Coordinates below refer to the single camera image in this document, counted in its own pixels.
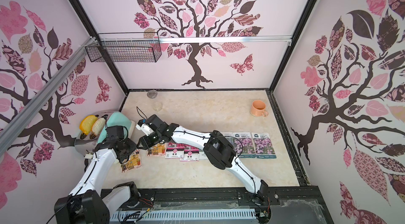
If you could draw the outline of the orange illustrated packet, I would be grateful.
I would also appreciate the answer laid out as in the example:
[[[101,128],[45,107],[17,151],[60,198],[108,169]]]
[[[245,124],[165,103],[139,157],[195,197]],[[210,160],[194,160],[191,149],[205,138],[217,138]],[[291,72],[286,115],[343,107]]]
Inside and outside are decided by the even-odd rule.
[[[148,149],[147,156],[165,156],[166,155],[166,144],[158,143]]]
[[[127,161],[121,164],[121,170],[122,172],[126,172],[132,169],[140,168],[141,165],[142,161],[140,151],[135,150],[133,153],[131,153]]]

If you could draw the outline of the pink rose packet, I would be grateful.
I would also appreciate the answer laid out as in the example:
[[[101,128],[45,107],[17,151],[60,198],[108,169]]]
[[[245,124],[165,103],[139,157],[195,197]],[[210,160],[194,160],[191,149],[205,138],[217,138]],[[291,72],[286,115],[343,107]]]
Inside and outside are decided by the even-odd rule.
[[[185,149],[184,144],[169,142],[169,143],[167,143],[165,158],[166,159],[181,159],[184,157],[184,149]]]
[[[199,148],[190,145],[184,146],[184,155],[180,158],[182,162],[199,161]]]

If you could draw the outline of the pink cosmos seed packet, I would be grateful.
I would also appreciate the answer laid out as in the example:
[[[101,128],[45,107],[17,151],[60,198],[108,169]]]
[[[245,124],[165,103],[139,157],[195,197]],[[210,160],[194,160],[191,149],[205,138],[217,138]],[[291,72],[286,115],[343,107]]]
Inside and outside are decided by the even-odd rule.
[[[256,158],[256,150],[251,132],[234,132],[234,148],[240,158]]]

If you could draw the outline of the lavender seed packet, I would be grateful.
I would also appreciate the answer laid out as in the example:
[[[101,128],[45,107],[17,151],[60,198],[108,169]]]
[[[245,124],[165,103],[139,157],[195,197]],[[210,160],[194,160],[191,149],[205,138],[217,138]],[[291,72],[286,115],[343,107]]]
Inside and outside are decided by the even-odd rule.
[[[205,154],[205,152],[203,150],[199,150],[199,159],[200,160],[208,160],[207,155]]]
[[[233,148],[235,148],[235,140],[234,140],[234,137],[233,137],[233,133],[232,132],[222,132],[222,135],[230,143],[230,145]]]

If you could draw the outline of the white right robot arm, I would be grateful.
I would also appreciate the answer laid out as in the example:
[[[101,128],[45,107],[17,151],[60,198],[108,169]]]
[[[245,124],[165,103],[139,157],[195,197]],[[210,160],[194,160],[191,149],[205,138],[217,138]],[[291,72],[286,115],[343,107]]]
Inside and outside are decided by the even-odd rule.
[[[175,123],[168,125],[155,114],[139,120],[136,129],[144,133],[138,141],[138,149],[148,150],[158,143],[168,142],[201,149],[214,167],[229,171],[245,186],[247,192],[253,195],[252,201],[255,204],[264,205],[268,202],[268,184],[242,163],[231,142],[219,131],[202,133]]]

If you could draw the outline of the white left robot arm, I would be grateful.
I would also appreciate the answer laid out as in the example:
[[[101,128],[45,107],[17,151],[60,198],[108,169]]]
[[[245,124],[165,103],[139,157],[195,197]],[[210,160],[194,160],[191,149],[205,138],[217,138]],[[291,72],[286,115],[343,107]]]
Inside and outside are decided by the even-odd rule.
[[[115,186],[105,197],[102,186],[109,169],[118,160],[129,159],[137,149],[124,126],[105,129],[106,138],[97,144],[91,162],[78,184],[68,196],[57,200],[54,217],[58,224],[108,224],[110,217],[129,200],[139,201],[140,193],[134,182]]]

